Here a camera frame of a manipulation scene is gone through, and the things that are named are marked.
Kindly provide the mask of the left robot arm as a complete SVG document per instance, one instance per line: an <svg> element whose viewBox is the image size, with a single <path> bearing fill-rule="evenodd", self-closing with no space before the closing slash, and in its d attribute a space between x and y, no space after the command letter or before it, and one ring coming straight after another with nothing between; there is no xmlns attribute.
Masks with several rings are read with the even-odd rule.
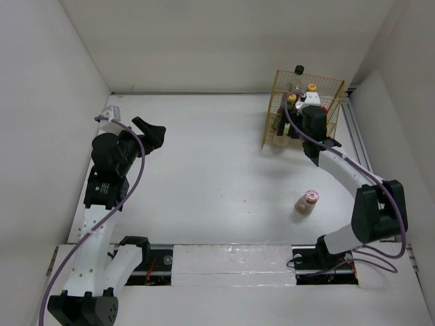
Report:
<svg viewBox="0 0 435 326"><path fill-rule="evenodd" d="M126 201L139 182L129 184L127 174L134 161L162 147L167 129L140 117L131 128L102 115L98 122L115 124L119 131L104 132L92 140L93 162L84 196L84 221L80 239L60 263L43 295L38 323L49 312L61 325L113 325L118 315L118 294L134 269L152 261L146 237L126 236L114 256L108 251L111 235Z"/></svg>

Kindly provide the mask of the pink-lid spice jar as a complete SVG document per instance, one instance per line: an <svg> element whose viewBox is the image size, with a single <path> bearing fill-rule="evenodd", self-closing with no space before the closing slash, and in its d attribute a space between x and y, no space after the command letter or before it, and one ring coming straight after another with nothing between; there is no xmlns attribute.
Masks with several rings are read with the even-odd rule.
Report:
<svg viewBox="0 0 435 326"><path fill-rule="evenodd" d="M318 200L319 194L315 190L309 190L298 199L295 209L302 215L310 215Z"/></svg>

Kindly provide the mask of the beige yellow-cap spice jar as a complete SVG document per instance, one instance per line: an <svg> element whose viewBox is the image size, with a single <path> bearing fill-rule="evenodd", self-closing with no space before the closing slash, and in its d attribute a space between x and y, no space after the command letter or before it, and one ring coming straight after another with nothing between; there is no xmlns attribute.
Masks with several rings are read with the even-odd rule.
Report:
<svg viewBox="0 0 435 326"><path fill-rule="evenodd" d="M289 137L287 135L279 136L275 134L273 137L273 145L280 148L285 148L288 146L288 140Z"/></svg>

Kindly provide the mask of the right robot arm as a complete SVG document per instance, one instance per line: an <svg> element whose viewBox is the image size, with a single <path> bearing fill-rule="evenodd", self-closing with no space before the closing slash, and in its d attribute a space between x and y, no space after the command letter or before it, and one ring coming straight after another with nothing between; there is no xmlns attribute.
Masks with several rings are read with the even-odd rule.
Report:
<svg viewBox="0 0 435 326"><path fill-rule="evenodd" d="M404 188L397 180L387 181L352 160L342 145L326 134L326 111L309 105L300 113L283 108L292 127L292 135L302 139L305 156L314 165L332 175L353 197L349 224L317 239L312 253L300 261L316 264L319 274L360 262L395 273L390 260L401 258L406 251L408 221Z"/></svg>

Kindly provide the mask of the sauce bottle yellow cap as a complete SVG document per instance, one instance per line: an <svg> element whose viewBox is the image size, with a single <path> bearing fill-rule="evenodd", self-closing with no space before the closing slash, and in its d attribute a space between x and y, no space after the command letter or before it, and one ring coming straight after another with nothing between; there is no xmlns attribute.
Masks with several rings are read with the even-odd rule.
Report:
<svg viewBox="0 0 435 326"><path fill-rule="evenodd" d="M317 85L313 83L308 84L307 92L317 92Z"/></svg>
<svg viewBox="0 0 435 326"><path fill-rule="evenodd" d="M281 104L277 110L277 115L280 116L285 115L284 113L285 108L287 108L288 111L290 111L297 100L298 100L297 94L284 94L283 98L281 99Z"/></svg>

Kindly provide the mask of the clear bottle black cap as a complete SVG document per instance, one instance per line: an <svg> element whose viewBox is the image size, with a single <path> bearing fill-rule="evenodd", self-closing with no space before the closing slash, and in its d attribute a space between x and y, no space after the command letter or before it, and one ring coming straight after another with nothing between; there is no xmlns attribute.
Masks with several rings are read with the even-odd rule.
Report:
<svg viewBox="0 0 435 326"><path fill-rule="evenodd" d="M292 94L299 96L302 89L302 75L304 73L305 68L302 65L296 65L294 72L289 80L289 83L286 86L286 90L291 92Z"/></svg>

